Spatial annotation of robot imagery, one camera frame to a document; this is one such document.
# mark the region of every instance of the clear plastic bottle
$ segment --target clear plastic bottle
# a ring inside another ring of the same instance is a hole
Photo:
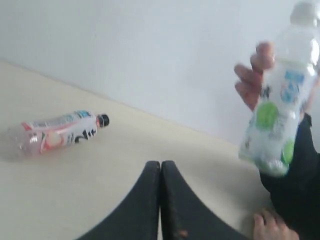
[[[0,137],[0,156],[18,159],[77,144],[96,135],[109,125],[106,114],[75,111],[56,118],[23,122],[9,128]]]
[[[319,3],[298,3],[290,22],[274,41],[274,67],[263,75],[258,103],[238,153],[240,159],[274,177],[289,170],[300,113],[318,79]]]

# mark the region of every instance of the plastic bottle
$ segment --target plastic bottle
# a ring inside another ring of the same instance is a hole
[[[49,150],[80,143],[109,125],[106,114],[75,111],[53,119],[23,122],[2,133],[2,156],[30,157]]]
[[[298,3],[290,22],[274,41],[274,67],[263,74],[258,103],[238,153],[274,177],[289,170],[300,113],[318,79],[319,3]]]

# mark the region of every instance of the black sleeve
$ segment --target black sleeve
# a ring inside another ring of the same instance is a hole
[[[311,117],[305,114],[297,129],[293,160],[286,176],[275,178],[260,174],[263,186],[271,194],[274,191],[279,192],[281,190],[305,191],[314,185],[318,185],[315,181],[319,172],[319,157],[312,140],[311,126]]]

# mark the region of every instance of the beige table surface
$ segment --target beige table surface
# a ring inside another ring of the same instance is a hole
[[[119,204],[149,160],[174,160],[199,198],[242,233],[250,232],[250,215],[269,203],[235,145],[1,61],[0,81],[1,130],[74,110],[110,117],[108,128],[81,145],[0,159],[3,240],[81,236]]]

